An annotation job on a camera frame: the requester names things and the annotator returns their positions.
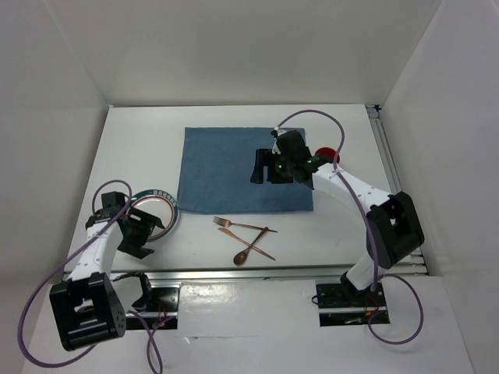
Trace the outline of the white plate green red rim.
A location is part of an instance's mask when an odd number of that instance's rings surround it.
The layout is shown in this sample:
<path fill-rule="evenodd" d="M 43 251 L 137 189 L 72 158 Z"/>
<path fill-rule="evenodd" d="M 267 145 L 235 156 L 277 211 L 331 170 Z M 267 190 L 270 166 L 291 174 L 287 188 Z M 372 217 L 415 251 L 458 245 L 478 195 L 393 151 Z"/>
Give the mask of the white plate green red rim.
<path fill-rule="evenodd" d="M 170 193 L 161 189 L 148 189 L 138 192 L 131 200 L 131 207 L 158 217 L 164 226 L 155 226 L 147 242 L 155 242 L 173 232 L 179 220 L 179 207 Z"/>

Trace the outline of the blue cloth placemat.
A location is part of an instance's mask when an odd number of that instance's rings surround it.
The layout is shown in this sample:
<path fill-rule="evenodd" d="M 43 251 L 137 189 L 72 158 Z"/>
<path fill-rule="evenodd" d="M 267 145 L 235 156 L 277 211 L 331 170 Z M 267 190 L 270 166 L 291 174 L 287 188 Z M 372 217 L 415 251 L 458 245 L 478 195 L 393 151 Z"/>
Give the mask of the blue cloth placemat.
<path fill-rule="evenodd" d="M 312 211 L 312 191 L 302 184 L 250 182 L 256 150 L 273 145 L 270 128 L 186 128 L 179 209 L 201 214 Z"/>

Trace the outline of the red enamel mug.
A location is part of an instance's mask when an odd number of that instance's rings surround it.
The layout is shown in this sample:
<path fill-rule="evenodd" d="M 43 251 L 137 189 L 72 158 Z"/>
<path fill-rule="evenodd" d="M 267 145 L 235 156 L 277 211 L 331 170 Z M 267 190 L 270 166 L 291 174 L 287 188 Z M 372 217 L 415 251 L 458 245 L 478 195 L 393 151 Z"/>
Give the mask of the red enamel mug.
<path fill-rule="evenodd" d="M 334 161 L 337 163 L 340 162 L 341 158 L 338 155 L 337 151 L 335 149 L 332 149 L 330 147 L 321 147 L 319 148 L 314 156 L 313 159 L 322 164 L 333 164 Z"/>

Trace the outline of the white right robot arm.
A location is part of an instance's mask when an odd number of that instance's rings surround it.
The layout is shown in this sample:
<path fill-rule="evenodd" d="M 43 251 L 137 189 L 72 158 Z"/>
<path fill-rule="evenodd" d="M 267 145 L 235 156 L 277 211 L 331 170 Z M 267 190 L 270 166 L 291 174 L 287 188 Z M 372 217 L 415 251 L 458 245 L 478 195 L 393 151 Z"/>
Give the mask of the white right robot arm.
<path fill-rule="evenodd" d="M 358 305 L 401 259 L 424 243 L 424 234 L 409 194 L 390 194 L 349 174 L 330 155 L 310 152 L 301 133 L 274 130 L 274 145 L 256 150 L 250 181 L 298 182 L 361 213 L 366 225 L 366 255 L 342 275 L 340 295 Z"/>

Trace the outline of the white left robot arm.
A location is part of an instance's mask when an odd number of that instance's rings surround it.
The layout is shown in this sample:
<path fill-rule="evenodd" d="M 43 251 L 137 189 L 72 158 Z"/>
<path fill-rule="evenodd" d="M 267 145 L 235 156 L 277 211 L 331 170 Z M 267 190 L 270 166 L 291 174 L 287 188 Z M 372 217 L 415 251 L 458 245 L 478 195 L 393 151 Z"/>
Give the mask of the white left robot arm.
<path fill-rule="evenodd" d="M 50 290 L 58 335 L 67 351 L 122 337 L 126 313 L 109 275 L 117 252 L 142 259 L 153 251 L 145 247 L 159 217 L 126 206 L 122 192 L 107 192 L 102 208 L 85 223 L 87 247 L 71 274 Z"/>

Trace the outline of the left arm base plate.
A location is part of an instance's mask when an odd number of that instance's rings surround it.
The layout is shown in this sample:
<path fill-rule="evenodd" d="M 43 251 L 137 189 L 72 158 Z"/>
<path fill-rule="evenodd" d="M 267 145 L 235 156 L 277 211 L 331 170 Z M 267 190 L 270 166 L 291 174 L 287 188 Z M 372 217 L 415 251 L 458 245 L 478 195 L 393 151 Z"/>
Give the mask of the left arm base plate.
<path fill-rule="evenodd" d="M 159 330 L 178 329 L 180 293 L 178 284 L 153 285 L 149 299 L 138 309 L 133 307 L 133 303 L 143 296 L 143 290 L 137 280 L 117 282 L 114 288 L 126 312 L 127 331 L 143 330 L 141 322 L 129 310 L 140 314 L 151 330 L 159 323 L 161 323 Z"/>

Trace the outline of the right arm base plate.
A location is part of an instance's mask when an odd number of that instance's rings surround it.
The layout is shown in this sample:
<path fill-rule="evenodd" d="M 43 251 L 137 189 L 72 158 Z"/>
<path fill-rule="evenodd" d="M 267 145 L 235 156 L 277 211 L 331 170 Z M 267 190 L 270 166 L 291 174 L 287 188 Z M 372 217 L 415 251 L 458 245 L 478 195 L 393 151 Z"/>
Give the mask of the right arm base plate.
<path fill-rule="evenodd" d="M 321 327 L 389 324 L 390 317 L 381 284 L 376 291 L 367 291 L 350 297 L 342 284 L 316 284 L 311 302 L 317 306 Z"/>

